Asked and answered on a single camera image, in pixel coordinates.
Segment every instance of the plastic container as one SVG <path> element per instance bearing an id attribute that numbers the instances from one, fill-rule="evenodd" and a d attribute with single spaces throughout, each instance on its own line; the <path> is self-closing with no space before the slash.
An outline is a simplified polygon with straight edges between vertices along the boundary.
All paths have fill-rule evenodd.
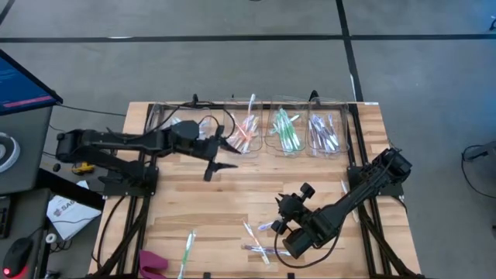
<path id="1" fill-rule="evenodd" d="M 297 157 L 305 149 L 308 101 L 274 96 L 266 124 L 267 152 L 277 156 Z"/>
<path id="2" fill-rule="evenodd" d="M 348 151 L 348 104 L 315 97 L 308 103 L 307 154 L 336 158 Z"/>
<path id="3" fill-rule="evenodd" d="M 162 123 L 169 116 L 170 118 L 161 126 L 161 129 L 165 129 L 168 126 L 177 124 L 184 120 L 194 120 L 200 124 L 200 139 L 209 137 L 215 134 L 215 129 L 217 123 L 211 117 L 212 112 L 210 108 L 189 108 L 181 106 L 178 110 L 174 111 L 178 105 L 167 104 L 167 103 L 156 103 L 153 105 L 146 123 L 146 127 L 151 129 L 156 125 Z"/>
<path id="4" fill-rule="evenodd" d="M 224 109 L 234 118 L 224 112 L 224 133 L 229 136 L 227 142 L 234 146 L 242 155 L 253 155 L 262 149 L 263 141 L 263 111 L 262 102 L 256 99 L 251 102 L 250 98 L 230 98 L 224 101 Z"/>

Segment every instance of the paper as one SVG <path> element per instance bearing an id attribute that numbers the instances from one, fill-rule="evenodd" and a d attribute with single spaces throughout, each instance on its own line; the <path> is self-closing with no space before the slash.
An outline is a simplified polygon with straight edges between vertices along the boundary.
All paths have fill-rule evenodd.
<path id="1" fill-rule="evenodd" d="M 77 183 L 80 187 L 88 189 L 88 184 L 86 181 L 79 181 Z M 48 209 L 46 211 L 46 217 L 50 219 L 53 223 L 53 227 L 58 231 L 60 237 L 63 240 L 68 240 L 72 238 L 76 233 L 83 229 L 92 219 L 98 217 L 102 212 L 88 207 L 86 205 L 80 205 L 75 201 L 68 198 L 63 198 L 58 195 L 54 196 L 52 200 L 48 203 Z M 68 221 L 77 222 L 75 224 L 68 222 L 57 222 L 57 221 Z"/>

